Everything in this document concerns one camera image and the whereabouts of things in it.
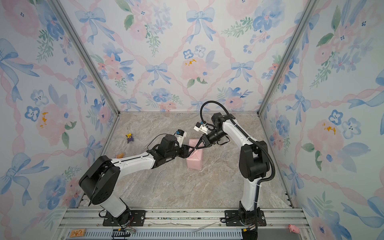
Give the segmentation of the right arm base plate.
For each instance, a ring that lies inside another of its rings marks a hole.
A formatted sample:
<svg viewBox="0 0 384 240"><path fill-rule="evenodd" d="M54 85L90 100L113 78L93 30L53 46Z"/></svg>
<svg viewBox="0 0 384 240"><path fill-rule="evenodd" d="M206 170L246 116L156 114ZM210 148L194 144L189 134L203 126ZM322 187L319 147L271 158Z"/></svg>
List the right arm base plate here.
<svg viewBox="0 0 384 240"><path fill-rule="evenodd" d="M264 212L258 208L256 211L226 210L225 217L221 218L221 223L227 227L247 227L257 224L258 227L267 225Z"/></svg>

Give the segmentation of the purple pink wrapping paper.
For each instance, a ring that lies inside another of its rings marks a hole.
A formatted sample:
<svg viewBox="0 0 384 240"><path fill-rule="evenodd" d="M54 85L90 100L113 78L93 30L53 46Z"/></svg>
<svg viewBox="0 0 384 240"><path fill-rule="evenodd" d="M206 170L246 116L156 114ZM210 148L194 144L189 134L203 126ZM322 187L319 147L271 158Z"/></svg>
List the purple pink wrapping paper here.
<svg viewBox="0 0 384 240"><path fill-rule="evenodd" d="M187 166L192 170L201 170L203 165L203 149L194 150L192 154L186 158Z"/></svg>

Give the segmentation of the orange tag label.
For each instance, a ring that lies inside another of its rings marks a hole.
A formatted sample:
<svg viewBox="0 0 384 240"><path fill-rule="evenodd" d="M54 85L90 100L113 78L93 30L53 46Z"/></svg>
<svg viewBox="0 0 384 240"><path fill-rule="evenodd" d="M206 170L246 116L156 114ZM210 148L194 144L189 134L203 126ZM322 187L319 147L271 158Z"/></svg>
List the orange tag label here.
<svg viewBox="0 0 384 240"><path fill-rule="evenodd" d="M70 238L79 238L79 237L84 237L86 235L86 229L77 229L77 230L72 230L70 232L69 237Z"/></svg>

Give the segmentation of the orange blue toy figure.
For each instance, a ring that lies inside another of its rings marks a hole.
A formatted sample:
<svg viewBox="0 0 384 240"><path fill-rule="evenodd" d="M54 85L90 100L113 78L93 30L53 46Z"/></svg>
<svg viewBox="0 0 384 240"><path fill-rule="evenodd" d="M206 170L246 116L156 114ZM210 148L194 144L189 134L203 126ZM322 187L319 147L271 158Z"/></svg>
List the orange blue toy figure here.
<svg viewBox="0 0 384 240"><path fill-rule="evenodd" d="M116 158L117 159L122 159L124 156L125 156L125 154L121 153L121 154L116 155Z"/></svg>

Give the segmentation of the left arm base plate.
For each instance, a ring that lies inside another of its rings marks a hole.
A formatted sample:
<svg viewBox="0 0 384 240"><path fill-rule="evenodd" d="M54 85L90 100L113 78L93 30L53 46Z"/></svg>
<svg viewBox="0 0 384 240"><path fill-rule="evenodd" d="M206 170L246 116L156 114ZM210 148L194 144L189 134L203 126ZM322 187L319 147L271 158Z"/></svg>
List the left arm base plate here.
<svg viewBox="0 0 384 240"><path fill-rule="evenodd" d="M103 216L104 227L142 227L146 218L145 210L126 210L119 217L109 212Z"/></svg>

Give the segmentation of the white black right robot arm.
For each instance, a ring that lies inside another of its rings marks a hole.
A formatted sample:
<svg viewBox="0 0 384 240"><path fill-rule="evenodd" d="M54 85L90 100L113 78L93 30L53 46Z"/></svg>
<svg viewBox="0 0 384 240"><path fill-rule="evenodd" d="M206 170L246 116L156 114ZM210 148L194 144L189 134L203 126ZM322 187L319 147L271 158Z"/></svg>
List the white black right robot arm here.
<svg viewBox="0 0 384 240"><path fill-rule="evenodd" d="M258 207L261 183L272 180L276 174L268 146L264 141L252 138L231 115L215 114L212 122L213 128L202 135L195 148L209 148L218 144L222 138L233 141L239 147L239 170L244 178L244 190L239 204L239 216L230 217L229 220L251 225L261 215Z"/></svg>

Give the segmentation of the aluminium front rail frame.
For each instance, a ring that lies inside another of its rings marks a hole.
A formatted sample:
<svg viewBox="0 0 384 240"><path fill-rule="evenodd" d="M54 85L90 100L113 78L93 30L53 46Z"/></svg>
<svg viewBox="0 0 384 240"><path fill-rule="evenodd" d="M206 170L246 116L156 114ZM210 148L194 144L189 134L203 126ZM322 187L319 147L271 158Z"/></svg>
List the aluminium front rail frame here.
<svg viewBox="0 0 384 240"><path fill-rule="evenodd" d="M100 208L79 208L66 211L54 240L71 240L72 230L86 229L77 240L313 240L302 209L263 209L267 225L256 230L250 227L227 227L221 223L225 209L138 208L145 210L142 227L104 227L105 212ZM291 233L288 225L300 228Z"/></svg>

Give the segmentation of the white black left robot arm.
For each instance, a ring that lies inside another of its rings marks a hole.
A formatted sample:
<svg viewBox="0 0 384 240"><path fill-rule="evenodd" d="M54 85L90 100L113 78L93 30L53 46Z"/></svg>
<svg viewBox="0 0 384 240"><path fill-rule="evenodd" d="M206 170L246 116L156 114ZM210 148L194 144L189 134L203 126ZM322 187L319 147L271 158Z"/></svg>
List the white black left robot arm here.
<svg viewBox="0 0 384 240"><path fill-rule="evenodd" d="M129 214L129 207L114 193L121 177L151 170L179 157L188 158L194 147L183 144L183 137L165 134L161 142L140 155L122 159L101 156L80 178L79 186L90 204L99 205L115 218Z"/></svg>

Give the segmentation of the purple yellow toy figure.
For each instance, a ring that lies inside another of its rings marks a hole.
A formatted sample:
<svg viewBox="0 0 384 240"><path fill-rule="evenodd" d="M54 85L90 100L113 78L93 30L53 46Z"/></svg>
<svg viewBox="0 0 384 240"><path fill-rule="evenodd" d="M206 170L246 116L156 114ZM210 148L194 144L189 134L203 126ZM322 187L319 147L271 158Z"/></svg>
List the purple yellow toy figure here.
<svg viewBox="0 0 384 240"><path fill-rule="evenodd" d="M127 143L128 144L134 141L133 134L127 134L126 138L127 138Z"/></svg>

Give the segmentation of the pink pig toy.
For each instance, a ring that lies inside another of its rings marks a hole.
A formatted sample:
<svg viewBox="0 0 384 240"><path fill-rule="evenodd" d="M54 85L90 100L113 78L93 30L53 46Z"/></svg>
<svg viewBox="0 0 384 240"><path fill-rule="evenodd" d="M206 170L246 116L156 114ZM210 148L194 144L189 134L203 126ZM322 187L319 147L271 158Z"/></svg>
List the pink pig toy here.
<svg viewBox="0 0 384 240"><path fill-rule="evenodd" d="M296 225L289 224L288 228L291 233L300 234L300 228L297 227Z"/></svg>

